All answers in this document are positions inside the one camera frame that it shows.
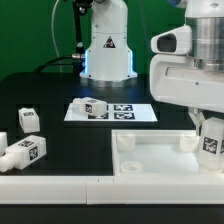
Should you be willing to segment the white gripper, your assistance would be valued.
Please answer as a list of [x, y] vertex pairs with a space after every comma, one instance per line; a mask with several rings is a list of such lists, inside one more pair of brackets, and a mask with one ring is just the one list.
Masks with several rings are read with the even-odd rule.
[[155, 100], [192, 107], [188, 114], [201, 132], [204, 110], [224, 113], [224, 73], [196, 69], [187, 56], [154, 56], [150, 63], [150, 91]]

